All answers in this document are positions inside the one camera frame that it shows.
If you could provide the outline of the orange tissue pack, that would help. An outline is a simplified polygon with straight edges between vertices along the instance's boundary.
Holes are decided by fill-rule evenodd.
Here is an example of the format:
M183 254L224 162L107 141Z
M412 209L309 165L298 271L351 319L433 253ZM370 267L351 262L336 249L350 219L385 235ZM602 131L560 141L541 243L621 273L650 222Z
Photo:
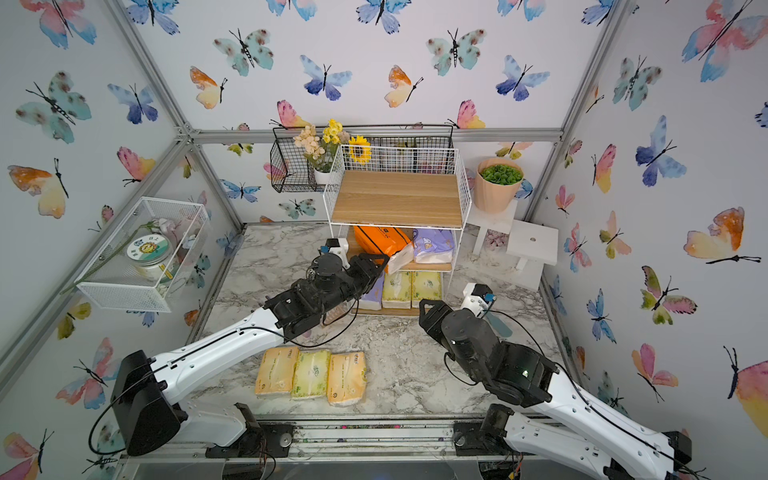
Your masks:
M408 234L395 227L354 226L355 239L365 253L387 255L386 272L394 274L414 261L414 245Z

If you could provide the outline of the orange-yellow tissue pack top shelf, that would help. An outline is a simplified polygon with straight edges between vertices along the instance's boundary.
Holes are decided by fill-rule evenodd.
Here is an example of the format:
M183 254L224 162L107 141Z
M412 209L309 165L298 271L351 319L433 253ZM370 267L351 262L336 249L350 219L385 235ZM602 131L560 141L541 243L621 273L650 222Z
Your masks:
M329 404L345 407L362 401L367 386L366 375L367 363L363 352L332 354L327 388Z

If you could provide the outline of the green tissue pack top shelf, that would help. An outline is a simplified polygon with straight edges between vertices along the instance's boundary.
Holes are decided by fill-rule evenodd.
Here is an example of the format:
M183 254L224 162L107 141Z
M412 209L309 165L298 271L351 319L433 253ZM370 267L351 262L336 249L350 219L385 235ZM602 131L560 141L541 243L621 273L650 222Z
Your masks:
M292 400L308 400L326 395L331 356L329 350L299 352L290 392Z

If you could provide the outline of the yellow tissue pack shelf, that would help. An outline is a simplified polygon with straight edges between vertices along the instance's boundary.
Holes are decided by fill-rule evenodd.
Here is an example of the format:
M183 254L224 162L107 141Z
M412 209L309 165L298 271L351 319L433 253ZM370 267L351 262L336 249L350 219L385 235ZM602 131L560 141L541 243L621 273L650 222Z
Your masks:
M254 392L257 396L287 394L293 388L298 347L276 347L267 350L258 370Z

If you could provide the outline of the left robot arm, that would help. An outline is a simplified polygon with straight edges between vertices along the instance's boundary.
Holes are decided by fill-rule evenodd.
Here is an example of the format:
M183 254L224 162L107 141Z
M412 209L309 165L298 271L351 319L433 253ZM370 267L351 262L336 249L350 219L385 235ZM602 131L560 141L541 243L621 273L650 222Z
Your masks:
M209 458L269 456L268 435L248 407L195 405L189 394L249 357L293 343L335 307L359 301L388 262L385 254L342 261L322 253L304 277L240 322L153 357L142 350L126 356L105 409L114 414L123 438L118 450L138 457L169 443L205 443Z

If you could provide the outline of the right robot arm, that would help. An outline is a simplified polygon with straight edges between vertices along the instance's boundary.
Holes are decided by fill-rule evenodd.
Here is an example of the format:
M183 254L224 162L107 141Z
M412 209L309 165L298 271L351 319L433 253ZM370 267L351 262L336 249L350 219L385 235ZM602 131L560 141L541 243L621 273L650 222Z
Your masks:
M487 437L513 451L555 461L593 479L676 479L692 459L681 431L644 427L600 400L539 350L501 340L476 297L460 309L423 300L419 324L473 386L497 398Z

